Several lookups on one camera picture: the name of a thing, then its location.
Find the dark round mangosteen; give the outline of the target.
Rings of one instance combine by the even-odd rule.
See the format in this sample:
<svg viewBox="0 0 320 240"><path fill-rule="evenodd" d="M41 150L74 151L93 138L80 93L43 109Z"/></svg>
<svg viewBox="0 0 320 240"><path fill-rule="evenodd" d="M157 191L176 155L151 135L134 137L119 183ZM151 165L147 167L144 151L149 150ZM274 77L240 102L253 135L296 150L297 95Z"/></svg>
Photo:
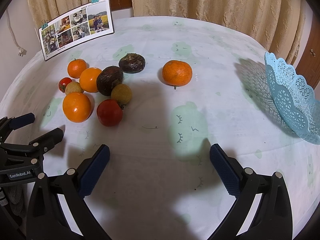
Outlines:
<svg viewBox="0 0 320 240"><path fill-rule="evenodd" d="M142 57L142 55L128 53L119 60L119 67L125 73L139 73L145 68L145 59Z"/></svg>

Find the photo collage card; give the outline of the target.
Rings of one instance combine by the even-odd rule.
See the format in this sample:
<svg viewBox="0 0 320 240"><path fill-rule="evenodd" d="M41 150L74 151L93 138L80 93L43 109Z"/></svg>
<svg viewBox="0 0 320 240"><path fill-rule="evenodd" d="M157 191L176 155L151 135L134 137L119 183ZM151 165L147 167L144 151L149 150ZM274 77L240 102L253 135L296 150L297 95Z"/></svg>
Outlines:
<svg viewBox="0 0 320 240"><path fill-rule="evenodd" d="M52 57L92 39L114 33L110 0L74 8L39 28L43 58Z"/></svg>

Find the teal binder clip left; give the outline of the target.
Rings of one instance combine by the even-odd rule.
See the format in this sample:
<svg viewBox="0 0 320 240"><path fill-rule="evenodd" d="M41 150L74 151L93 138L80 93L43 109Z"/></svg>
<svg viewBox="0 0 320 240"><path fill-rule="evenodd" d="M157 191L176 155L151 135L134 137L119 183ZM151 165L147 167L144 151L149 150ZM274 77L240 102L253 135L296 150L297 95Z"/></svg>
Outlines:
<svg viewBox="0 0 320 240"><path fill-rule="evenodd" d="M44 30L48 27L48 20L42 20L41 29Z"/></svg>

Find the small red tomato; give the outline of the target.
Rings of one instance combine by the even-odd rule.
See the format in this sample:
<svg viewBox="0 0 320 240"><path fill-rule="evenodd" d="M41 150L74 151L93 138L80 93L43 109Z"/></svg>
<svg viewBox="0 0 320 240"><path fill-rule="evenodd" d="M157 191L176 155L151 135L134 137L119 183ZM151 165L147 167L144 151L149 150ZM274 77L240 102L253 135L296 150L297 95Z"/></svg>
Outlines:
<svg viewBox="0 0 320 240"><path fill-rule="evenodd" d="M66 90L67 85L68 85L69 83L71 83L71 82L72 82L72 80L71 80L71 78L69 78L69 77L64 77L64 78L62 78L62 79L59 81L59 84L58 84L59 90L64 93L65 90Z"/></svg>

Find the light blue lattice basket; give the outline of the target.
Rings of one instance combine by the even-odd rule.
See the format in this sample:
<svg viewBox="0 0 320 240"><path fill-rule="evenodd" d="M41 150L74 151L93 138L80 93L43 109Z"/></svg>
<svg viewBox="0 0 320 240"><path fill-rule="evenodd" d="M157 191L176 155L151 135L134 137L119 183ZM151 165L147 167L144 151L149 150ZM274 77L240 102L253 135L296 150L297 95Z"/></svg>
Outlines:
<svg viewBox="0 0 320 240"><path fill-rule="evenodd" d="M264 55L267 83L276 109L297 136L319 144L319 101L295 68L273 53Z"/></svg>

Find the beige curtain right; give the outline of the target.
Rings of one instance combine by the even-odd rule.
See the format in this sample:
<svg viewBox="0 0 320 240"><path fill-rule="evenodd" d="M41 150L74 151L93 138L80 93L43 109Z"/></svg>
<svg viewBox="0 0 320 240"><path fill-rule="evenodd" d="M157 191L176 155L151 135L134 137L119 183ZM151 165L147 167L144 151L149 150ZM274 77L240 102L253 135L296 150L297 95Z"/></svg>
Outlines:
<svg viewBox="0 0 320 240"><path fill-rule="evenodd" d="M135 16L176 16L244 33L293 63L305 24L305 0L132 0Z"/></svg>

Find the small orange back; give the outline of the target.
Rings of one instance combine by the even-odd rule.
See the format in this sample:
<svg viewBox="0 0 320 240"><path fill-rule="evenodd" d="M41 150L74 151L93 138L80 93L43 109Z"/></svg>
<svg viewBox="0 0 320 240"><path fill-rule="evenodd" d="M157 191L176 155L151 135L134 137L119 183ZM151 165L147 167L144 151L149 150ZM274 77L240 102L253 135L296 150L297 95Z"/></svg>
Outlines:
<svg viewBox="0 0 320 240"><path fill-rule="evenodd" d="M81 73L87 69L87 63L83 59L74 59L68 64L68 75L74 79L78 79Z"/></svg>

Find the dark brown passion fruit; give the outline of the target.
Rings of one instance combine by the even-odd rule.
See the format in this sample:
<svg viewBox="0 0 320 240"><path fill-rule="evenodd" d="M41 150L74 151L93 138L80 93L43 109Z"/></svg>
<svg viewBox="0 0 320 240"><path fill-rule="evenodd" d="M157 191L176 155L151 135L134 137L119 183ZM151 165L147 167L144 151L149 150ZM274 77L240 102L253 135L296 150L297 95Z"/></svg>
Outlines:
<svg viewBox="0 0 320 240"><path fill-rule="evenodd" d="M104 96L110 96L112 90L123 81L123 71L117 66L105 68L97 77L98 92Z"/></svg>

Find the large smooth orange front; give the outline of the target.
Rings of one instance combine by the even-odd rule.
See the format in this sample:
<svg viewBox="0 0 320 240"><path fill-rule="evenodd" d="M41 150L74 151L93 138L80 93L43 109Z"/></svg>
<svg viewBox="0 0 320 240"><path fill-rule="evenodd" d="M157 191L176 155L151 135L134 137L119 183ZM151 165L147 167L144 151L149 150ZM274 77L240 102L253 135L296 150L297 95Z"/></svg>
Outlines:
<svg viewBox="0 0 320 240"><path fill-rule="evenodd" d="M89 118L92 105L85 94L72 92L65 96L62 103L62 110L69 121L80 123Z"/></svg>

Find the white patterned tablecloth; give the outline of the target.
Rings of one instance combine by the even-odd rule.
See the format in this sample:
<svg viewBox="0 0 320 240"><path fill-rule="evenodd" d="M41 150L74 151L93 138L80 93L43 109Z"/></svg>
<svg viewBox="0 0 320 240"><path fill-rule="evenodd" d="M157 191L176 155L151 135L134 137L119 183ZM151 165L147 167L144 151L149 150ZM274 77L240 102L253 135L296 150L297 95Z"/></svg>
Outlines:
<svg viewBox="0 0 320 240"><path fill-rule="evenodd" d="M33 124L9 141L24 144L61 127L63 142L44 156L49 176L89 158L101 144L111 158L85 201L112 239L207 239L235 198L209 159L219 144L258 174L280 172L298 233L319 203L319 146L295 136L282 121L265 75L265 49L240 32L176 17L116 20L115 32L44 61L41 51L10 85L1 87L1 116L34 113ZM62 111L59 81L72 59L115 66L127 53L146 60L125 74L132 99L122 121L103 126L96 113L82 123ZM185 86L163 80L171 60L193 70Z"/></svg>

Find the large red tomato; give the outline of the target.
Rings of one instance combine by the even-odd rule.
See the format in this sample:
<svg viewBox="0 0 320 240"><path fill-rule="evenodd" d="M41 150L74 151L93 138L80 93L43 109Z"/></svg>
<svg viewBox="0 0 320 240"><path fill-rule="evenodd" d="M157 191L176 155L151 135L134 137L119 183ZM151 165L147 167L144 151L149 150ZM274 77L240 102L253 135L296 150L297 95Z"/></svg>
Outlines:
<svg viewBox="0 0 320 240"><path fill-rule="evenodd" d="M106 127L118 125L123 118L123 110L114 99L104 100L97 107L97 116L100 123Z"/></svg>

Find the brown wooden door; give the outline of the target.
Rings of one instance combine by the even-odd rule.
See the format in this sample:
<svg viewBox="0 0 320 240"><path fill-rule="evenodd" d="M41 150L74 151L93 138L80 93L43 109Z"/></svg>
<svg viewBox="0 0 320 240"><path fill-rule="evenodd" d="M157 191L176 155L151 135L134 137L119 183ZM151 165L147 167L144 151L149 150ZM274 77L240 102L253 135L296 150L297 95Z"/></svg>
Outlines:
<svg viewBox="0 0 320 240"><path fill-rule="evenodd" d="M296 68L296 73L305 77L306 82L313 89L319 83L320 71L320 25L316 15L312 16L310 35L303 55Z"/></svg>

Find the rough mandarin orange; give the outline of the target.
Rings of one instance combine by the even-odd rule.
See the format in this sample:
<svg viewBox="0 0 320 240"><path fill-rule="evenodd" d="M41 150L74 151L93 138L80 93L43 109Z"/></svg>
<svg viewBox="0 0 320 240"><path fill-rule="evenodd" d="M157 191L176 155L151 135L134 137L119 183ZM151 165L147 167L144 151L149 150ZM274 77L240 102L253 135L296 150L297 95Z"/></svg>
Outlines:
<svg viewBox="0 0 320 240"><path fill-rule="evenodd" d="M171 60L163 66L162 77L171 86L185 86L191 81L193 70L186 62Z"/></svg>

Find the tan longan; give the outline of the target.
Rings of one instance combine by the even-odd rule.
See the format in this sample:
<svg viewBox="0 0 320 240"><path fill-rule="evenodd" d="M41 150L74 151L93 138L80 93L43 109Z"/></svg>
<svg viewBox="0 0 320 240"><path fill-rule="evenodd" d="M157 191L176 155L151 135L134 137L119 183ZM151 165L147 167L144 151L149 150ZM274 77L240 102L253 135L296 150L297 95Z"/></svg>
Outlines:
<svg viewBox="0 0 320 240"><path fill-rule="evenodd" d="M71 94L71 93L83 93L84 90L81 88L80 83L76 81L70 82L66 88L65 88L65 94Z"/></svg>
<svg viewBox="0 0 320 240"><path fill-rule="evenodd" d="M111 99L116 100L119 106L126 106L132 98L131 88L125 84L119 84L111 92Z"/></svg>

